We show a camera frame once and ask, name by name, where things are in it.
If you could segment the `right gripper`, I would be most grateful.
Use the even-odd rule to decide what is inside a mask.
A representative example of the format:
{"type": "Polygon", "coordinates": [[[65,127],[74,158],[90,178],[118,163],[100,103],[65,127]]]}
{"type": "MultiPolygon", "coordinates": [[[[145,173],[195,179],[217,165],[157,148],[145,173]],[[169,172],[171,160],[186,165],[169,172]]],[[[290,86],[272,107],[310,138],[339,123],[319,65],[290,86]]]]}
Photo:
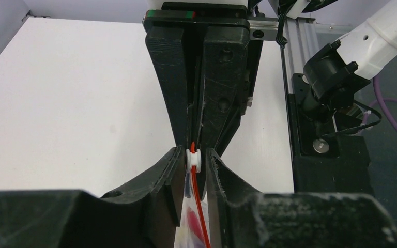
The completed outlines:
{"type": "Polygon", "coordinates": [[[200,145],[221,156],[254,92],[263,42],[251,40],[252,19],[249,2],[159,2],[145,13],[145,43],[177,146],[187,143],[189,125],[183,29],[203,32],[209,27],[203,43],[200,145]]]}

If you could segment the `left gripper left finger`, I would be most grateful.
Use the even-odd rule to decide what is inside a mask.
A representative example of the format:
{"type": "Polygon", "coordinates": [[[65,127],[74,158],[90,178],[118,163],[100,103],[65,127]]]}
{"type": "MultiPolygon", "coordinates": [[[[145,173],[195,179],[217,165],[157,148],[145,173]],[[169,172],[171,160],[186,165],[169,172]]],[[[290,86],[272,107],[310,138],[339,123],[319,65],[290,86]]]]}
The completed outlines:
{"type": "Polygon", "coordinates": [[[97,198],[81,190],[0,191],[0,247],[173,247],[185,148],[97,198]]]}

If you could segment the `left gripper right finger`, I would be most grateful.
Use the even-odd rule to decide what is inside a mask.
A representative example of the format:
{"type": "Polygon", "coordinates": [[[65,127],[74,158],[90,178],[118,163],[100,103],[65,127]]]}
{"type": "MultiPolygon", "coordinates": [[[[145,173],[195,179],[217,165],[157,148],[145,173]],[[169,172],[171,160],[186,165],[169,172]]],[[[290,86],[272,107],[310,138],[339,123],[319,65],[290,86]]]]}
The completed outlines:
{"type": "Polygon", "coordinates": [[[265,194],[206,150],[212,247],[397,247],[397,227],[372,196],[265,194]]]}

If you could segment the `clear zip top bag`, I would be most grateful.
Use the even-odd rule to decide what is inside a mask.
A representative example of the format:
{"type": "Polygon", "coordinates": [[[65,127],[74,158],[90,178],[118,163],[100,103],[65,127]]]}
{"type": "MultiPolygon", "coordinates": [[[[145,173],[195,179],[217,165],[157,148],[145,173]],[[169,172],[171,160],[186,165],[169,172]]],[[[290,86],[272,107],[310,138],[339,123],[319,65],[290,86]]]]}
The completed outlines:
{"type": "Polygon", "coordinates": [[[201,199],[198,176],[202,169],[201,150],[195,142],[186,149],[186,176],[180,226],[174,247],[211,247],[207,204],[201,199]]]}

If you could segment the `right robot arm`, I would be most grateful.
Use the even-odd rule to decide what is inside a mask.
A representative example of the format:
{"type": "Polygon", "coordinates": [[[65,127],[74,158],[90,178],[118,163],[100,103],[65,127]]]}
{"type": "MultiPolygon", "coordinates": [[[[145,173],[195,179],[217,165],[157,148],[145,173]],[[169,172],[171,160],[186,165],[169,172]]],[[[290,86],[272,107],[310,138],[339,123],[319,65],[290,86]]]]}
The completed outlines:
{"type": "MultiPolygon", "coordinates": [[[[264,33],[259,1],[153,1],[143,18],[176,145],[223,154],[253,96],[264,33]]],[[[307,117],[325,122],[397,56],[397,1],[304,65],[307,117]]]]}

